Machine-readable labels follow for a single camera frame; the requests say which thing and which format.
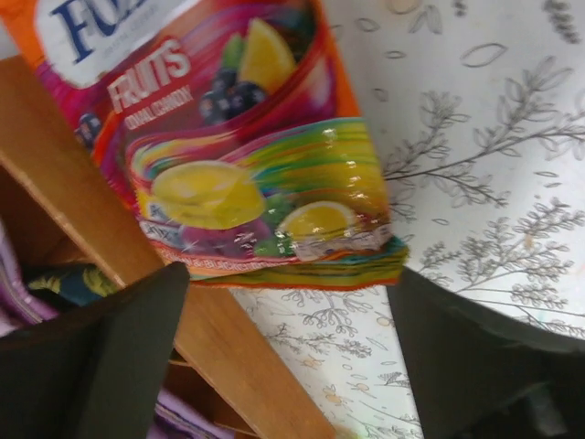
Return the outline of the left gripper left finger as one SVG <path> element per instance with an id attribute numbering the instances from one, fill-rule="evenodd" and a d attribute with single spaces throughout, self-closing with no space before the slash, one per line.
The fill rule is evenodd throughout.
<path id="1" fill-rule="evenodd" d="M 2 437 L 145 438 L 188 284 L 173 262 L 2 337 Z"/>

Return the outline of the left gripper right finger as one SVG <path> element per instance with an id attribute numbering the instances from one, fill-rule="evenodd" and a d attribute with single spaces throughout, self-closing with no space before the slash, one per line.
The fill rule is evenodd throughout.
<path id="1" fill-rule="evenodd" d="M 584 342 L 405 269 L 388 300 L 427 438 L 581 438 Z"/>

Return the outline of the orange candy bag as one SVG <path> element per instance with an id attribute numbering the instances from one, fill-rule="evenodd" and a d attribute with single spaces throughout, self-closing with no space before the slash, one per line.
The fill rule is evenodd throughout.
<path id="1" fill-rule="evenodd" d="M 319 1 L 4 1 L 1 21 L 166 262 L 352 290 L 408 256 Z"/>

